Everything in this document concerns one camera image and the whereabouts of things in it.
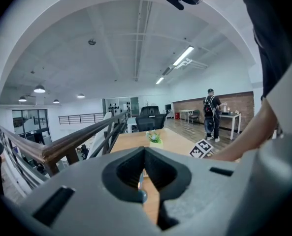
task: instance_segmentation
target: brick wall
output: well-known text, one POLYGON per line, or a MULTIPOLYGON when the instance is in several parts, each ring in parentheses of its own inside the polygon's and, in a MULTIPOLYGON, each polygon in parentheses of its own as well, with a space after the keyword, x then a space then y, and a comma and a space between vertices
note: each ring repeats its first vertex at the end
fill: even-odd
MULTIPOLYGON (((246 127, 250 120, 254 116, 254 96, 253 92, 243 92, 243 93, 234 93, 226 95, 218 95, 220 102, 227 103, 227 107, 230 107, 230 111, 239 111, 242 114, 241 119, 241 131, 246 127)), ((203 122, 203 100, 204 98, 177 101, 173 103, 174 110, 177 113, 179 110, 186 109, 196 109, 200 110, 200 122, 203 122)), ((220 127, 231 129, 232 119, 230 118, 221 118, 220 127)), ((238 129, 238 121, 236 119, 235 128, 238 129)))

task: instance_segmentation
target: flower pot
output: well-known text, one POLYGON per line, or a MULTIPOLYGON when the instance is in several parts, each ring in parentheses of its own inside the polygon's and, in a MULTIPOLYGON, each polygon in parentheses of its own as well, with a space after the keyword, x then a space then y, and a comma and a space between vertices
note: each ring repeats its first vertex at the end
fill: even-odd
POLYGON ((161 148, 161 149, 163 149, 163 141, 160 140, 159 143, 153 143, 153 142, 150 142, 149 147, 152 147, 152 148, 161 148))

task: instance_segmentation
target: forearm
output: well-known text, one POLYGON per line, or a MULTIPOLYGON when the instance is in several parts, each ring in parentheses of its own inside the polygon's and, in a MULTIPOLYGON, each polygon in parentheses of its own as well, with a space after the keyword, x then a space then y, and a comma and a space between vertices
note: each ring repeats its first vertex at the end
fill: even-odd
POLYGON ((277 119, 267 100, 259 113, 253 117, 248 126, 235 141, 219 154, 210 157, 215 160, 234 161, 248 150, 258 148, 274 132, 277 119))

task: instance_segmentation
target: white ceiling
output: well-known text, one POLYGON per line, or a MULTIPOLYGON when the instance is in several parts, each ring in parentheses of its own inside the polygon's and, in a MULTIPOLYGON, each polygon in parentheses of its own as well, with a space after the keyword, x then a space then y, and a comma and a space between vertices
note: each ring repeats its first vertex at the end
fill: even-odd
MULTIPOLYGON (((78 93, 90 94, 115 80, 154 87, 189 45, 195 47, 189 58, 207 65, 224 48, 235 49, 205 21, 173 6, 124 0, 88 7, 35 39, 13 67, 0 103, 17 104, 20 96, 30 95, 28 103, 35 104, 33 89, 38 84, 47 90, 38 95, 46 98, 45 104, 56 98, 61 103, 74 101, 78 93), (88 44, 91 38, 96 45, 88 44)), ((162 85, 191 69, 191 65, 174 69, 162 85)))

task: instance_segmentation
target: table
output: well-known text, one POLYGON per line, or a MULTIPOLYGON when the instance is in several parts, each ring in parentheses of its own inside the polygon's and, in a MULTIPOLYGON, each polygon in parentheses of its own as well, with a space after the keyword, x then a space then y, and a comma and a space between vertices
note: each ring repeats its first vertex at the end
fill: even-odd
MULTIPOLYGON (((168 128, 158 129, 156 132, 160 134, 164 150, 190 156, 189 153, 195 145, 193 142, 168 128)), ((150 142, 146 138, 146 132, 120 134, 111 153, 140 146, 149 147, 149 145, 150 142)), ((148 177, 144 178, 142 189, 148 195, 147 201, 143 204, 143 209, 150 220, 156 224, 160 203, 159 193, 148 177)))
POLYGON ((236 117, 239 117, 238 134, 240 134, 240 127, 241 127, 241 113, 239 113, 239 114, 234 114, 234 115, 220 115, 220 117, 232 118, 232 126, 231 126, 231 136, 230 136, 230 140, 233 140, 234 125, 235 125, 235 118, 236 118, 236 117))
POLYGON ((132 133, 132 126, 137 125, 136 117, 129 117, 127 119, 127 133, 132 133))
POLYGON ((192 116, 193 115, 193 111, 194 110, 180 110, 180 119, 181 119, 181 122, 182 122, 182 112, 183 113, 186 113, 187 112, 187 124, 189 124, 189 116, 192 116))

